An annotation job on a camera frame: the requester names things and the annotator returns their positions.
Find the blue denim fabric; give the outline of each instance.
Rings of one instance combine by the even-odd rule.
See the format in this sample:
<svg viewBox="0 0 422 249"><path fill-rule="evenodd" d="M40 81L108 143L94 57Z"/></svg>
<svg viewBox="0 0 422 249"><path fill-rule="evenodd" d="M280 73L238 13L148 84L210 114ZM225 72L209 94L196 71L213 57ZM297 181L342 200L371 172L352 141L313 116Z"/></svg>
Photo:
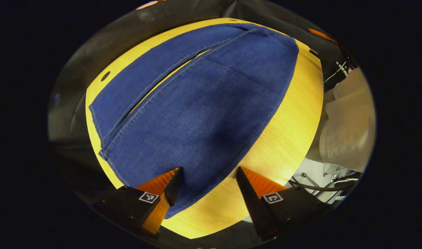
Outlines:
<svg viewBox="0 0 422 249"><path fill-rule="evenodd" d="M171 51L176 56L171 60L148 51L145 60L137 59L132 69L117 75L110 82L114 87L105 87L90 106L97 131L105 136L100 156L127 186L184 168L184 183L166 219L195 203L236 167L282 102L298 55L294 39L252 24L213 25L173 39L165 43L179 44L171 49L183 54ZM166 68L173 71L177 61L188 60L179 58L193 58L208 48L125 116L142 92L168 74ZM160 64L164 67L151 67ZM148 76L140 68L154 71Z"/></svg>

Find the yellow table surface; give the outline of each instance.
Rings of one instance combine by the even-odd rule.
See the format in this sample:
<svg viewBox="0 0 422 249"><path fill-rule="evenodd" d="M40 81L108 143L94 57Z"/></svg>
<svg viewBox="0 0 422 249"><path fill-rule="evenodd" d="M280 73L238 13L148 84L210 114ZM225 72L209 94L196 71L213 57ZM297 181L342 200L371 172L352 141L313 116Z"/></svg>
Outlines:
<svg viewBox="0 0 422 249"><path fill-rule="evenodd" d="M233 18L194 22L156 35L125 52L107 66L86 92L86 122L92 148L103 170L116 188L123 186L100 151L100 139L92 122L89 105L97 94L122 69L136 58L162 42L201 27L213 24L252 23ZM323 103L323 75L320 60L309 47L296 41L299 47L295 72L287 93L265 130L238 164L284 185L303 161L317 130ZM106 72L110 75L101 82ZM249 216L235 179L236 168L211 192L162 225L187 238L198 238L227 228Z"/></svg>

